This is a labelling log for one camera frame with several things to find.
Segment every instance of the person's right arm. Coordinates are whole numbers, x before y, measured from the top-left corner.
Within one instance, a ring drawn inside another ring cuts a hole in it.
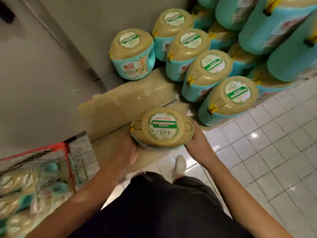
[[[255,238],[291,238],[292,236],[248,193],[218,159],[204,133],[195,125],[194,136],[185,146],[193,159],[207,170],[234,220]]]

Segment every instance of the turquoise detergent bottle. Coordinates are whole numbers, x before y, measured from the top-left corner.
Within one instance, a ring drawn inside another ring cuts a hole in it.
[[[238,34],[238,31],[225,29],[217,21],[214,21],[214,24],[208,30],[208,35],[211,37],[209,50],[228,52],[230,46],[237,41]]]
[[[193,26],[194,17],[187,11],[179,8],[164,11],[157,19],[152,32],[156,58],[166,62],[168,46],[175,38],[175,35],[180,30],[192,28]]]
[[[268,58],[267,69],[281,81],[294,82],[317,75],[317,11]]]
[[[241,30],[259,0],[219,0],[216,20],[226,29]]]
[[[219,0],[197,0],[200,5],[209,10],[216,10]]]
[[[240,46],[252,54],[269,54],[316,8],[317,0],[259,0],[239,33]]]
[[[219,50],[200,54],[189,66],[184,80],[182,95],[190,102],[200,102],[231,72],[232,59]]]
[[[208,126],[224,123],[247,111],[256,102],[259,90],[250,79],[233,76],[212,89],[198,110],[200,121]]]
[[[247,76],[255,65],[263,58],[259,55],[253,55],[244,51],[239,43],[235,43],[228,51],[229,56],[233,59],[231,76]]]
[[[195,20],[194,28],[207,31],[213,24],[215,13],[201,6],[199,3],[192,10],[192,15]]]
[[[210,37],[199,29],[180,31],[168,48],[166,75],[173,81],[183,82],[189,65],[210,47]]]
[[[294,87],[293,82],[282,82],[267,71],[266,64],[256,66],[248,75],[256,83],[260,98],[271,98],[281,91]]]
[[[143,30],[124,30],[112,41],[109,55],[121,77],[139,80],[146,77],[154,67],[154,40]]]

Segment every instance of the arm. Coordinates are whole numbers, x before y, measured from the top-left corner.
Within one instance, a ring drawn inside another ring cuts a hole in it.
[[[26,238],[43,237],[44,234],[46,238],[65,238],[100,210],[119,183],[122,172],[137,158],[136,144],[130,133],[123,139],[118,150],[107,167],[100,169],[93,179],[43,220]]]
[[[232,176],[218,159],[197,123],[194,125],[195,133],[192,140],[186,144],[186,149],[193,159],[208,170],[232,217],[255,238],[291,238],[283,226]]]

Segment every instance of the white shoe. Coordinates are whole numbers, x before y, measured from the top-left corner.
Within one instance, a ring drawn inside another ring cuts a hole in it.
[[[184,175],[186,170],[186,160],[184,156],[179,155],[176,158],[175,167],[174,167],[174,177],[178,175]]]

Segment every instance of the person's left arm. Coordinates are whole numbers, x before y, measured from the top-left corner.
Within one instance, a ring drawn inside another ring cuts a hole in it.
[[[69,236],[100,210],[119,183],[124,170],[135,162],[137,155],[136,144],[129,133],[107,167],[100,169],[81,190],[43,220],[26,238]]]

